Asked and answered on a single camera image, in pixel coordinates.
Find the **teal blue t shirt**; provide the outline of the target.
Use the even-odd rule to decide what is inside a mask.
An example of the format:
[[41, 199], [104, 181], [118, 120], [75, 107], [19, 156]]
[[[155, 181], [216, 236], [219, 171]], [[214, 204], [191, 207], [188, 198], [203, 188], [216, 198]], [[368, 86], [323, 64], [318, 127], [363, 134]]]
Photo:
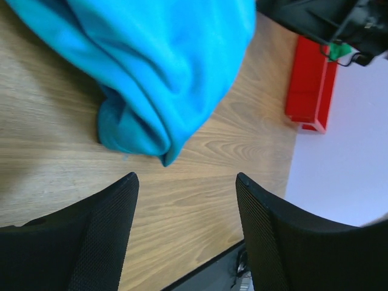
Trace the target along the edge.
[[170, 165], [235, 81], [254, 1], [9, 1], [39, 38], [102, 88], [110, 150]]

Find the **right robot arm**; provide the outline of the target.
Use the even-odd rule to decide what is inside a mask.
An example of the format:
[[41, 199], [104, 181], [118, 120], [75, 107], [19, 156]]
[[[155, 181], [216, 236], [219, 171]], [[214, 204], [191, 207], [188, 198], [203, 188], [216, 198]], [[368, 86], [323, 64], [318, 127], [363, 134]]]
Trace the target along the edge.
[[256, 9], [286, 29], [320, 45], [348, 44], [367, 66], [387, 53], [387, 1], [256, 1]]

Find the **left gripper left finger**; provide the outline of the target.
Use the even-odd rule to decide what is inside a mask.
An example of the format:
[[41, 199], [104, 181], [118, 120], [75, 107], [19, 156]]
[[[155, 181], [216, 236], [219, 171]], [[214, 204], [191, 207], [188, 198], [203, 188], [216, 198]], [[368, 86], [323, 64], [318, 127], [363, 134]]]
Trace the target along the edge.
[[117, 290], [139, 193], [129, 173], [22, 226], [1, 228], [1, 290]]

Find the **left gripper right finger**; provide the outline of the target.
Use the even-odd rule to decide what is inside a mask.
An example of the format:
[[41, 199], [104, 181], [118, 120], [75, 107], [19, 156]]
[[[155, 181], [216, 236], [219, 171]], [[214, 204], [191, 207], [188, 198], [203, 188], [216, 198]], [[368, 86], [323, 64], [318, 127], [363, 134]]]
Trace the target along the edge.
[[235, 185], [255, 290], [387, 289], [387, 221], [364, 227], [331, 221], [243, 173]]

